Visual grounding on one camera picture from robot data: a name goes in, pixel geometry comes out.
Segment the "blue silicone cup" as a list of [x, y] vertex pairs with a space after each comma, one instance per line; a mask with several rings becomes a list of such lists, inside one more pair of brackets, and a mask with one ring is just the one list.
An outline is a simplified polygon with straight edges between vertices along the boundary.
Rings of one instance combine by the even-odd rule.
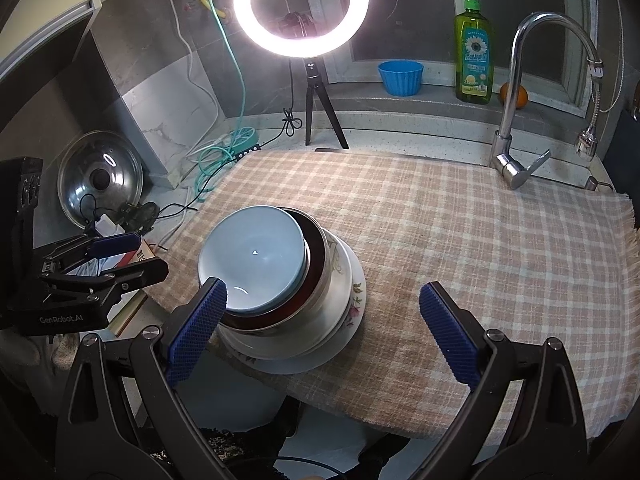
[[378, 64], [385, 91], [391, 96], [415, 96], [421, 88], [424, 67], [413, 60], [389, 60]]

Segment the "large pink rose plate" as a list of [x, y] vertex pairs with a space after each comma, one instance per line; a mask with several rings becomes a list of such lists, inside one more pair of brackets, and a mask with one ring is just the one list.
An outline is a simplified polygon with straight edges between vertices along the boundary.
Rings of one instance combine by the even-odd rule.
[[301, 356], [333, 333], [346, 315], [352, 291], [352, 264], [345, 245], [323, 230], [330, 250], [330, 281], [323, 297], [309, 310], [270, 330], [265, 335], [238, 333], [219, 326], [221, 341], [232, 350], [256, 360], [284, 360]]

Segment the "purple flower deep plate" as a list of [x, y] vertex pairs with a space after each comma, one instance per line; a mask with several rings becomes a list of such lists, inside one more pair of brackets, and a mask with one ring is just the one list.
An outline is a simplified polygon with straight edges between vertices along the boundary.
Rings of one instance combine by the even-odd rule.
[[313, 370], [329, 362], [330, 359], [337, 356], [347, 346], [356, 334], [362, 321], [367, 300], [367, 284], [364, 278], [363, 268], [356, 254], [352, 251], [352, 248], [341, 238], [337, 237], [337, 239], [345, 245], [347, 255], [352, 264], [352, 291], [350, 292], [346, 315], [337, 329], [334, 330], [333, 333], [330, 333], [329, 336], [326, 336], [317, 347], [312, 348], [301, 356], [294, 356], [294, 358], [284, 360], [266, 361], [251, 359], [247, 356], [242, 356], [239, 352], [225, 345], [235, 359], [243, 362], [253, 370], [259, 370], [263, 373], [271, 375], [293, 375], [306, 373], [308, 370]]

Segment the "light blue ceramic bowl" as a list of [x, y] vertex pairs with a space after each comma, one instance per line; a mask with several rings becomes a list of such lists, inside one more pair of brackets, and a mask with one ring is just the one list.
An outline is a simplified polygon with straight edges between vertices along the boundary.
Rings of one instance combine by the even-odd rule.
[[241, 208], [220, 220], [198, 255], [198, 282], [218, 278], [227, 309], [239, 316], [270, 310], [300, 283], [307, 260], [302, 228], [281, 208]]

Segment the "teal power strip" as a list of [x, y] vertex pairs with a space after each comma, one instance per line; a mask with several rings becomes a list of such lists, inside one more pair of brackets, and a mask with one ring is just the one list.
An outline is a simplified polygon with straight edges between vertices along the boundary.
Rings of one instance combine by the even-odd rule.
[[231, 131], [222, 140], [220, 147], [228, 157], [240, 159], [246, 153], [259, 148], [259, 136], [253, 127], [242, 127]]

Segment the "beige checked cloth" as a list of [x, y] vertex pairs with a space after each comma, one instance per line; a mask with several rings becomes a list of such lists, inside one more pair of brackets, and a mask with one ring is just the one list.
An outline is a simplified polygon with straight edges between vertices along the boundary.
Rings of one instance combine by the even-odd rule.
[[250, 205], [291, 207], [341, 237], [367, 285], [363, 320], [333, 360], [264, 383], [315, 408], [437, 438], [468, 393], [419, 312], [431, 281], [514, 341], [563, 341], [587, 432], [639, 395], [639, 240], [626, 196], [542, 179], [510, 190], [487, 167], [387, 154], [261, 151], [236, 164], [166, 252], [149, 288], [164, 309], [198, 288], [214, 225]]

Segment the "red steel bowl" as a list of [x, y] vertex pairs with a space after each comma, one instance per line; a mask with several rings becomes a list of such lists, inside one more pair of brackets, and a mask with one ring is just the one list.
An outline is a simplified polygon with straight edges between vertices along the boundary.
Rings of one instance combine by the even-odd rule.
[[221, 324], [240, 333], [257, 334], [264, 330], [271, 330], [276, 326], [301, 314], [306, 307], [310, 307], [329, 283], [329, 243], [326, 234], [318, 222], [303, 211], [286, 208], [283, 210], [290, 214], [303, 232], [303, 236], [309, 248], [308, 270], [298, 289], [285, 300], [283, 304], [268, 310], [265, 313], [250, 316], [233, 314], [230, 310], [222, 316]]

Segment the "green dish soap bottle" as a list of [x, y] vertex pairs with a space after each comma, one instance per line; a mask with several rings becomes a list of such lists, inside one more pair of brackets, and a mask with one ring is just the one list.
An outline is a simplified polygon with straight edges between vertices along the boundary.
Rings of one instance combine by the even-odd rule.
[[492, 26], [480, 12], [480, 0], [464, 0], [454, 18], [456, 96], [460, 101], [488, 104], [494, 88]]

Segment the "black tripod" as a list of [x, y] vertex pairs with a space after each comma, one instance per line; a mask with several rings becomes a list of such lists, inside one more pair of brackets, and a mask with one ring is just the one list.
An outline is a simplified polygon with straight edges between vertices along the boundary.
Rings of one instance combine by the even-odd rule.
[[322, 79], [322, 73], [317, 60], [305, 60], [306, 70], [306, 99], [305, 99], [305, 145], [311, 144], [311, 131], [312, 121], [314, 120], [314, 103], [319, 101], [326, 118], [329, 119], [329, 123], [337, 138], [338, 144], [343, 150], [349, 149], [346, 136], [344, 135], [343, 128], [340, 121], [337, 118], [334, 107], [329, 97], [329, 93], [326, 91], [326, 85]]

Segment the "glass pot lid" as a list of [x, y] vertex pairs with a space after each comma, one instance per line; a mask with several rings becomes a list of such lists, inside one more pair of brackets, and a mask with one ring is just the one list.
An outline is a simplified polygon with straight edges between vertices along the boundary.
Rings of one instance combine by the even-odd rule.
[[83, 228], [94, 217], [114, 216], [136, 204], [143, 190], [142, 162], [117, 133], [94, 130], [76, 140], [58, 167], [56, 190], [66, 218]]

